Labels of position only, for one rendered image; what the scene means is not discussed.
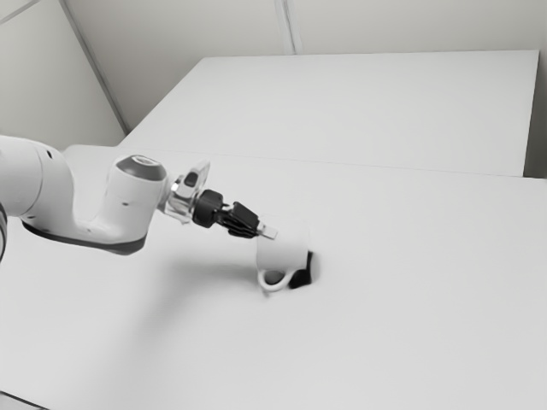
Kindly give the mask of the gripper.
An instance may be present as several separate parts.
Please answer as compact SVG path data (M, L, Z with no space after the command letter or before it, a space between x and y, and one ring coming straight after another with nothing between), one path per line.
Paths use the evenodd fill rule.
M259 217L240 202L234 202L231 211L224 209L223 195L214 190L204 190L197 199L192 221L205 228L213 224L227 227L228 233L234 237L253 238L265 237L275 239L278 231L265 225Z

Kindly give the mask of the white mug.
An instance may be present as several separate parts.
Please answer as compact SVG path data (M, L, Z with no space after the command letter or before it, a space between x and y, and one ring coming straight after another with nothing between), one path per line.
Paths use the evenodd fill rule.
M265 293L312 284L309 226L304 220L265 214L256 239L257 281Z

